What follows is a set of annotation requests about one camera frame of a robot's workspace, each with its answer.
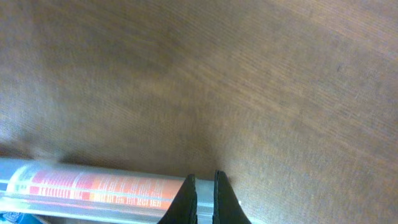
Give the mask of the orange white-capped tube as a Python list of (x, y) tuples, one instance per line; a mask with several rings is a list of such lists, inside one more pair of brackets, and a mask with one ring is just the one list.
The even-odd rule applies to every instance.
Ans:
[(19, 168), (6, 192), (166, 210), (182, 180), (72, 170)]

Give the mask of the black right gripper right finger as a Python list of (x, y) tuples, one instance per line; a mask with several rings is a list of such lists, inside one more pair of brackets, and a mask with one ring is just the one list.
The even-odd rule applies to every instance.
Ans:
[(225, 172), (215, 172), (213, 224), (251, 224)]

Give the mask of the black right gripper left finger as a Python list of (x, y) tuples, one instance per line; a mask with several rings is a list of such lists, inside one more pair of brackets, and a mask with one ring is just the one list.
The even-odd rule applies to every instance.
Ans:
[(195, 176), (184, 180), (169, 209), (158, 224), (197, 224), (197, 192)]

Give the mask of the clear plastic container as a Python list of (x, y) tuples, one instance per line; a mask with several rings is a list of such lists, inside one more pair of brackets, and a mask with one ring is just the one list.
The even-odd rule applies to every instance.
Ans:
[(88, 202), (39, 195), (7, 193), (7, 181), (21, 167), (32, 166), (35, 169), (72, 170), (95, 174), (131, 175), (134, 177), (153, 177), (182, 180), (183, 177), (112, 170), (100, 167), (77, 166), (62, 163), (44, 163), (23, 159), (1, 159), (1, 211), (46, 215), (51, 217), (75, 218), (81, 220), (109, 223), (158, 223), (166, 210), (139, 208), (128, 205)]

